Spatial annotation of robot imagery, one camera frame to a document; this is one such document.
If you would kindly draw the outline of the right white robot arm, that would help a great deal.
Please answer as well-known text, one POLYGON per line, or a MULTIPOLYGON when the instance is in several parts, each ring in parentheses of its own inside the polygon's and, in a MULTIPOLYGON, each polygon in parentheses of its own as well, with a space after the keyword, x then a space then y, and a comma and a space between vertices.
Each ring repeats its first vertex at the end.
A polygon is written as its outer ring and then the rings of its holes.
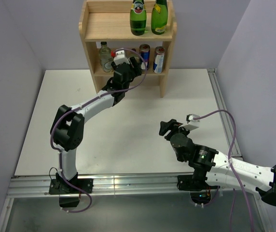
POLYGON ((192 174, 179 175, 177 187, 183 191, 202 191, 217 187, 241 189, 258 194, 264 203, 276 207, 276 165, 263 167, 230 158, 224 153, 195 144, 188 134, 198 123, 179 123, 175 119, 160 123, 159 135, 170 142, 177 161, 194 169, 192 174))

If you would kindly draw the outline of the green bottle yellow label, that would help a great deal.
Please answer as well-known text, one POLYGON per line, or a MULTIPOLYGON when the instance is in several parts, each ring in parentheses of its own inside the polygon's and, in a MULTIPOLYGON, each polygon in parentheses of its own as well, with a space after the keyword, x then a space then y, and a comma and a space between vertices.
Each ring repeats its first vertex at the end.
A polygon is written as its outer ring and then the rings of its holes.
POLYGON ((167 0, 156 0, 152 9, 151 30, 152 33, 161 35, 166 30, 168 20, 167 0))

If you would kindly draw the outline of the green bottle red label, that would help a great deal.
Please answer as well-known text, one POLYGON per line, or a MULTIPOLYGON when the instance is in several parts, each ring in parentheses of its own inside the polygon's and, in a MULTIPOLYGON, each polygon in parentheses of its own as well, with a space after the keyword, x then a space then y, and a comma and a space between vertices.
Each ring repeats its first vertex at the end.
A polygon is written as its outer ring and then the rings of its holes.
POLYGON ((144 34, 146 28, 147 13, 143 0, 134 0, 130 10, 131 32, 140 36, 144 34))

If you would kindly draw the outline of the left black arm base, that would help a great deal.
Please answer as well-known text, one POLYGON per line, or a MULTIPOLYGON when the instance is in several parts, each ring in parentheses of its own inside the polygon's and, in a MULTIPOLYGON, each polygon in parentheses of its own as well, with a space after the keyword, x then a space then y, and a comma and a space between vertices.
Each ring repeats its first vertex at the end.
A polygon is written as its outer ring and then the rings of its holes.
MULTIPOLYGON (((87 193, 92 193, 93 179, 76 179, 73 185, 84 190, 87 193)), ((59 206, 63 208, 75 208, 80 203, 82 192, 69 186, 62 178, 52 179, 48 191, 49 195, 59 196, 59 206)))

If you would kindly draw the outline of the blue Red Bull can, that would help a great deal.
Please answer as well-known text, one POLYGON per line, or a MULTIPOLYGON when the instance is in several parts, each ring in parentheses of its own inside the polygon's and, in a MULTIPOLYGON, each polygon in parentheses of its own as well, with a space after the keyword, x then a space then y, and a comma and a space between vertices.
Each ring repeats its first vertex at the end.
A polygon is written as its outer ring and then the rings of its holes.
POLYGON ((140 60, 140 68, 142 70, 149 69, 149 59, 150 59, 150 46, 148 44, 141 44, 139 47, 139 54, 144 59, 145 62, 140 60))

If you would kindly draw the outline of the silver Red Bull can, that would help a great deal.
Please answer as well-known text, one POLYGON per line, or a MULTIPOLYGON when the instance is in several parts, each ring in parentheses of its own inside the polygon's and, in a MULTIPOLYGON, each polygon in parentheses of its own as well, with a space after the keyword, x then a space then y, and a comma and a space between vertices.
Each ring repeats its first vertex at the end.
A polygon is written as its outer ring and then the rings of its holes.
POLYGON ((161 73, 163 69, 163 63, 165 58, 165 48, 158 46, 154 51, 153 72, 161 73))

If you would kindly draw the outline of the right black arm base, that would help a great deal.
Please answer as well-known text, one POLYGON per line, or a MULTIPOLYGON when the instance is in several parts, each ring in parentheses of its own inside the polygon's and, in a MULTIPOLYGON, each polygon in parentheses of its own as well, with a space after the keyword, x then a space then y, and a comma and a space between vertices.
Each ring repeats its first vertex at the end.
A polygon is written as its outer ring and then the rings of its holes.
POLYGON ((219 186, 210 186, 206 181, 194 178, 194 174, 177 176, 177 188, 190 193, 191 204, 194 207, 205 208, 220 196, 219 186))

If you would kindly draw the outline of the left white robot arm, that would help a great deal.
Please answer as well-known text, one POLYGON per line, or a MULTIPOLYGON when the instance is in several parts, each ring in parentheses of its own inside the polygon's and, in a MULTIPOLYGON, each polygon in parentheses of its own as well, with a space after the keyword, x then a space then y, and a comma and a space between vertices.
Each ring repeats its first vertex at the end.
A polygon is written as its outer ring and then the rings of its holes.
POLYGON ((114 58, 113 77, 100 92, 91 100, 68 107, 59 107, 50 131, 50 143, 58 151, 59 170, 56 179, 66 193, 78 188, 78 172, 76 169, 76 150, 83 140, 84 125, 101 111, 118 104, 130 89, 130 83, 142 71, 134 57, 119 63, 114 58))

